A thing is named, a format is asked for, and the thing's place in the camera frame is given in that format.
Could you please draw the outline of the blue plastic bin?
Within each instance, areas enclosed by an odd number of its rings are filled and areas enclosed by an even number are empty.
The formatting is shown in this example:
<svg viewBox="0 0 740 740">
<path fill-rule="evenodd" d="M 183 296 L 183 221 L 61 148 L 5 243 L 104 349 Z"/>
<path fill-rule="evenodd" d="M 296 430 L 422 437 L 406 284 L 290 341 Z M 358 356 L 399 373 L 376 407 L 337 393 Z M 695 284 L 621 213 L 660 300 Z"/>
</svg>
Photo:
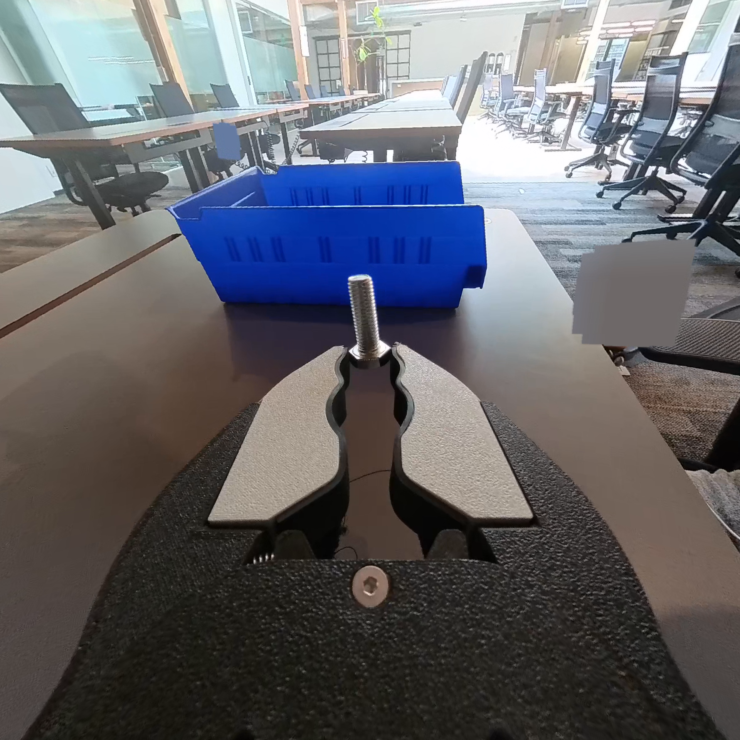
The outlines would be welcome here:
<svg viewBox="0 0 740 740">
<path fill-rule="evenodd" d="M 167 209 L 224 303 L 346 306 L 368 274 L 378 306 L 455 309 L 487 271 L 462 186 L 456 161 L 251 168 Z"/>
</svg>

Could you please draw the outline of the blue jeans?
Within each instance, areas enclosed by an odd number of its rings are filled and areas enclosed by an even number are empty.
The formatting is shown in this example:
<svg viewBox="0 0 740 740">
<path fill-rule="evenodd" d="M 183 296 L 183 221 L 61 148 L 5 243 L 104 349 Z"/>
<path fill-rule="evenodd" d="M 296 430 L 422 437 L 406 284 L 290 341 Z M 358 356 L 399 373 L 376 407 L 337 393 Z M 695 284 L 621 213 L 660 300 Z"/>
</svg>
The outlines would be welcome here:
<svg viewBox="0 0 740 740">
<path fill-rule="evenodd" d="M 739 470 L 686 473 L 739 550 Z"/>
</svg>

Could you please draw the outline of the steel hex bolt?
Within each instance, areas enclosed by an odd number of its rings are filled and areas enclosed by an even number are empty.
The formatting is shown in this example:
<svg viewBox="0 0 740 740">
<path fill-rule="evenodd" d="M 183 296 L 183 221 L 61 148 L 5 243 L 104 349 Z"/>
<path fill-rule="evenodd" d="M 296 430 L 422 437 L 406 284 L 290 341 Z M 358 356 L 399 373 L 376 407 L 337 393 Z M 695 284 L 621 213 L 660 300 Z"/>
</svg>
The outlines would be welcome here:
<svg viewBox="0 0 740 740">
<path fill-rule="evenodd" d="M 351 361 L 360 369 L 383 365 L 391 347 L 380 338 L 375 289 L 372 277 L 356 274 L 348 278 L 348 293 L 356 344 L 349 350 Z"/>
</svg>

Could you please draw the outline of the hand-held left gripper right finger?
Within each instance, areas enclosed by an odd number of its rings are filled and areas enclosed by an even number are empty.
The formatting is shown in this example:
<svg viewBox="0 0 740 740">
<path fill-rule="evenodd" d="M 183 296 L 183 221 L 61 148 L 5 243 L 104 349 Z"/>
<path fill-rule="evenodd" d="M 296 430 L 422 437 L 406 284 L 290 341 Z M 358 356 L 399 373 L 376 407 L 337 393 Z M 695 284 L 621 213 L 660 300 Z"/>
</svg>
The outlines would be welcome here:
<svg viewBox="0 0 740 740">
<path fill-rule="evenodd" d="M 405 344 L 392 348 L 391 378 L 402 494 L 467 529 L 531 524 L 531 506 L 476 394 Z"/>
</svg>

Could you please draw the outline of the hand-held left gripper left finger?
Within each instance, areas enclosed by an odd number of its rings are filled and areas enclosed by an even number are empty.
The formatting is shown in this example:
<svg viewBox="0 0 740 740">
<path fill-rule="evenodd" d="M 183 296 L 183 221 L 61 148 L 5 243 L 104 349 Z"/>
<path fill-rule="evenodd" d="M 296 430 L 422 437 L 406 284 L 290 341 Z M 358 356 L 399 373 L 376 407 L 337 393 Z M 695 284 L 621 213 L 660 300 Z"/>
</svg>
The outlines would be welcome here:
<svg viewBox="0 0 740 740">
<path fill-rule="evenodd" d="M 334 346 L 262 399 L 208 515 L 214 528 L 276 528 L 342 477 L 346 462 L 331 404 L 347 349 Z"/>
</svg>

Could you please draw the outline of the row of black office chairs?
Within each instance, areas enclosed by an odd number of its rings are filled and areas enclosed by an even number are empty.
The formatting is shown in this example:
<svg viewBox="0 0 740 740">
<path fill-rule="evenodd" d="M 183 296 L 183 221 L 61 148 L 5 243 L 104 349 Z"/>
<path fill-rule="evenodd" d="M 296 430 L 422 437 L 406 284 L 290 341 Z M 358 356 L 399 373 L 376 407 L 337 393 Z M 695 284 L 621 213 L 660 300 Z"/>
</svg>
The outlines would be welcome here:
<svg viewBox="0 0 740 740">
<path fill-rule="evenodd" d="M 603 180 L 597 198 L 622 191 L 615 210 L 640 193 L 659 192 L 671 201 L 664 226 L 636 230 L 624 239 L 686 235 L 697 244 L 711 239 L 738 255 L 738 224 L 726 225 L 738 204 L 738 41 L 727 47 L 719 79 L 708 106 L 685 137 L 671 128 L 681 102 L 681 82 L 688 54 L 653 57 L 649 61 L 642 105 L 632 126 L 617 130 L 632 108 L 607 104 L 607 117 L 597 123 L 592 139 L 606 150 L 622 143 L 619 154 L 627 163 L 627 178 Z"/>
</svg>

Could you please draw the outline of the green potted plant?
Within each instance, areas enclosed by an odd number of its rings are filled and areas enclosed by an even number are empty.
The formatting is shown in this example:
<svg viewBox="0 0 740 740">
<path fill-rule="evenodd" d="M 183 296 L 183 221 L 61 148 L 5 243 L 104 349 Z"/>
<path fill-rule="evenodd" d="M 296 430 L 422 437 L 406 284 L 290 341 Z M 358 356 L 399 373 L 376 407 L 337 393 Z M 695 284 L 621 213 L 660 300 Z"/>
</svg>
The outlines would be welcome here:
<svg viewBox="0 0 740 740">
<path fill-rule="evenodd" d="M 355 51 L 358 64 L 365 63 L 371 56 L 385 54 L 394 45 L 389 38 L 381 6 L 375 5 L 365 18 L 371 21 L 372 28 L 361 37 L 360 45 Z"/>
</svg>

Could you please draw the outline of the black mesh office chair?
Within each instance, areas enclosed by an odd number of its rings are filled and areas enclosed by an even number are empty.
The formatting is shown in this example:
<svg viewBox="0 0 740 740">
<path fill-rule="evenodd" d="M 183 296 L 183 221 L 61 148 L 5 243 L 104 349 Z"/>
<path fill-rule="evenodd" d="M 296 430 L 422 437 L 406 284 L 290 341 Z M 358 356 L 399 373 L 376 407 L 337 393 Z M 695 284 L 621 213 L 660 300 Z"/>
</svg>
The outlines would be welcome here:
<svg viewBox="0 0 740 740">
<path fill-rule="evenodd" d="M 2 95 L 34 135 L 82 130 L 93 125 L 60 83 L 50 85 L 1 84 Z M 161 172 L 120 173 L 117 166 L 130 164 L 121 149 L 79 151 L 76 158 L 96 185 L 106 208 L 120 212 L 130 210 L 133 216 L 147 212 L 148 199 L 157 197 L 168 183 Z"/>
<path fill-rule="evenodd" d="M 177 81 L 151 83 L 150 88 L 155 99 L 155 106 L 162 117 L 175 118 L 195 113 L 189 98 Z"/>
<path fill-rule="evenodd" d="M 648 360 L 658 363 L 738 376 L 739 298 L 683 318 L 673 346 L 606 346 L 605 350 L 616 366 L 623 365 L 625 357 L 641 352 Z M 678 460 L 686 471 L 738 471 L 739 403 L 735 403 L 705 458 L 698 460 L 678 457 Z"/>
</svg>

